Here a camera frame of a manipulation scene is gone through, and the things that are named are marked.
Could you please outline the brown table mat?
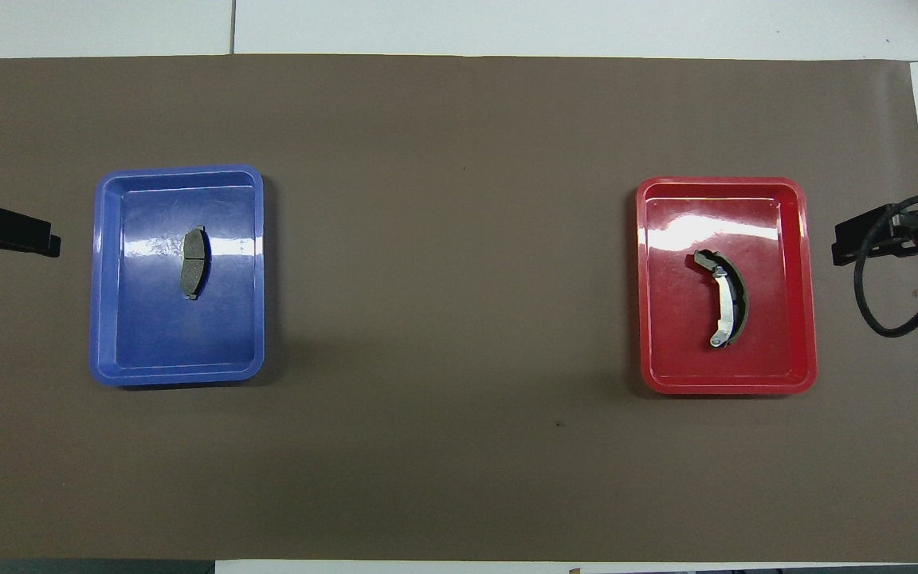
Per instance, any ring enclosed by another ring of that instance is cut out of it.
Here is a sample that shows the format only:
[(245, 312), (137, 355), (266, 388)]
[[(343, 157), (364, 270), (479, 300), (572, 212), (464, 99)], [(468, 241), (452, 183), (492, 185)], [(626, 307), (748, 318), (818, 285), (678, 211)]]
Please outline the brown table mat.
[[(265, 178), (265, 363), (98, 383), (98, 182), (220, 163)], [(642, 382), (652, 177), (804, 190), (810, 390)], [(918, 562), (918, 331), (830, 257), (917, 191), (899, 61), (0, 59), (0, 206), (62, 239), (0, 252), (0, 559)]]

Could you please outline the red plastic tray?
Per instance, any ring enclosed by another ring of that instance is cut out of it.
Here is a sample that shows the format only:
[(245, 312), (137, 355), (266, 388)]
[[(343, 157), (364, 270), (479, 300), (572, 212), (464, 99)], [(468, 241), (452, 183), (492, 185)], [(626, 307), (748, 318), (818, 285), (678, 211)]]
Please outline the red plastic tray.
[[(798, 395), (818, 375), (806, 196), (780, 177), (659, 177), (635, 192), (640, 359), (663, 395)], [(695, 250), (742, 273), (750, 316), (710, 348), (717, 287)]]

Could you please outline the blue plastic tray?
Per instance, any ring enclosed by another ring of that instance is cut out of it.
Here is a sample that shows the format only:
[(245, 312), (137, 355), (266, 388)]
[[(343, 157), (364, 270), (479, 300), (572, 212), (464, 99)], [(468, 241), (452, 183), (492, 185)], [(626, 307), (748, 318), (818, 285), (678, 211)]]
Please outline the blue plastic tray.
[[(202, 225), (211, 265), (181, 290), (183, 235)], [(266, 352), (265, 182), (254, 167), (114, 171), (97, 185), (88, 367), (110, 387), (237, 383)]]

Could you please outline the dark brake pad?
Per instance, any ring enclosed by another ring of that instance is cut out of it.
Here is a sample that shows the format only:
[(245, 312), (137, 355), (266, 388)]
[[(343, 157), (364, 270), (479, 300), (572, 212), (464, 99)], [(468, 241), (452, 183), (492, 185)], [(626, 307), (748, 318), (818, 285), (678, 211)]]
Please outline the dark brake pad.
[(202, 225), (194, 226), (183, 235), (181, 290), (183, 296), (196, 301), (203, 291), (211, 265), (209, 236)]

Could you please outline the curved brake shoe metal lever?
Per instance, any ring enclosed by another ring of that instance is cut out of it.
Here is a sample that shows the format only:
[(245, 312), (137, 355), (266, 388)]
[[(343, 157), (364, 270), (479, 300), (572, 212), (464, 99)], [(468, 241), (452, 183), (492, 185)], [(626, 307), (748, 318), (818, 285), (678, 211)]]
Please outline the curved brake shoe metal lever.
[(749, 322), (749, 292), (743, 275), (719, 251), (695, 250), (692, 259), (710, 273), (717, 287), (718, 317), (714, 333), (709, 338), (710, 348), (728, 348), (740, 338)]

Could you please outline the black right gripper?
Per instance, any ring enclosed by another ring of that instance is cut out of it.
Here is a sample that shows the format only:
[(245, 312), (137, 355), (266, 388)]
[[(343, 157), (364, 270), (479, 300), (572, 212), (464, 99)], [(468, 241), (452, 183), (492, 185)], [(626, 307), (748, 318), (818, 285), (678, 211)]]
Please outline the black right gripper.
[[(832, 265), (851, 265), (859, 258), (859, 248), (871, 225), (885, 214), (888, 207), (885, 204), (835, 226), (835, 241), (831, 244)], [(873, 237), (869, 250), (870, 258), (914, 255), (918, 255), (918, 208), (893, 215)]]

